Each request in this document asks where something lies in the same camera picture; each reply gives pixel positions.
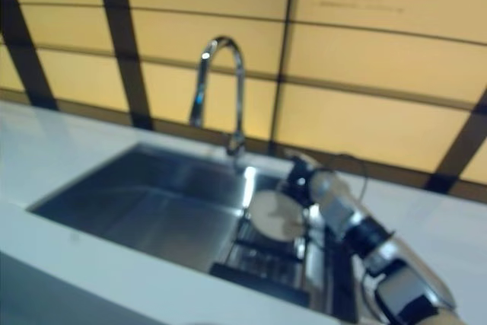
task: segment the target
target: white countertop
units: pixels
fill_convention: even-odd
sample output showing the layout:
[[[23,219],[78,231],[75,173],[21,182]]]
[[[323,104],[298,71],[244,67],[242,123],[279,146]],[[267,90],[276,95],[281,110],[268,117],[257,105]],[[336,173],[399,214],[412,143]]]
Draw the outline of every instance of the white countertop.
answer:
[[[338,324],[25,211],[139,142],[224,160],[214,145],[0,102],[0,251],[165,324]],[[291,166],[246,160],[280,174]],[[361,178],[344,177],[360,189]],[[376,180],[364,204],[444,279],[467,323],[485,323],[487,206]]]

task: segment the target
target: sink basin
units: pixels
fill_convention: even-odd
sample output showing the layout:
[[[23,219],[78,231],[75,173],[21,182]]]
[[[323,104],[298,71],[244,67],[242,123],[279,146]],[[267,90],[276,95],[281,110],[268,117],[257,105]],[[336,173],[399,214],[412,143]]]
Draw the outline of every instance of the sink basin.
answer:
[[[324,256],[303,237],[273,241],[251,225],[244,208],[252,195],[278,183],[253,167],[238,174],[228,165],[138,145],[31,211],[355,322],[352,262],[345,250],[329,242]]]
[[[231,240],[244,201],[277,182],[262,174],[249,182],[229,166],[139,145],[32,212],[209,272]]]

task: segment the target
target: white plate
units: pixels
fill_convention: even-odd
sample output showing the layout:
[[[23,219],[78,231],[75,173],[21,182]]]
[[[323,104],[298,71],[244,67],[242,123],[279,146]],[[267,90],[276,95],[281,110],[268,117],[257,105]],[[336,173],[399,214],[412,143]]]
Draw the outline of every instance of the white plate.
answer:
[[[302,207],[284,193],[263,190],[249,204],[250,220],[263,235],[293,241],[304,233]]]

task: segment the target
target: faucet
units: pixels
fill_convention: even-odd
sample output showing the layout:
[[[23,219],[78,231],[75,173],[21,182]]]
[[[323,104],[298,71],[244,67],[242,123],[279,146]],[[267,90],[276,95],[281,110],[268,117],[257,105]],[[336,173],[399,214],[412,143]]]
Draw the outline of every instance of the faucet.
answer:
[[[235,70],[237,74],[237,125],[235,131],[228,140],[226,150],[228,156],[238,157],[244,152],[245,135],[242,128],[242,114],[244,109],[244,60],[242,54],[230,37],[219,36],[208,42],[201,54],[199,61],[198,77],[196,84],[196,93],[193,101],[193,107],[189,116],[191,126],[202,127],[203,125],[203,107],[205,105],[205,91],[210,62],[214,54],[220,49],[228,47],[234,54]]]

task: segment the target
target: wall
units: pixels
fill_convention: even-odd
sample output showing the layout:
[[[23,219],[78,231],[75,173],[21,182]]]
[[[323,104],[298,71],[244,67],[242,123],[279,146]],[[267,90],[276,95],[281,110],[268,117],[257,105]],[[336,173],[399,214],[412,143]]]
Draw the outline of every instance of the wall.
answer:
[[[374,177],[487,201],[485,4],[2,0],[2,97],[197,138],[196,62],[227,34],[244,53],[251,149],[346,152]],[[214,65],[205,127],[230,132],[230,53]]]

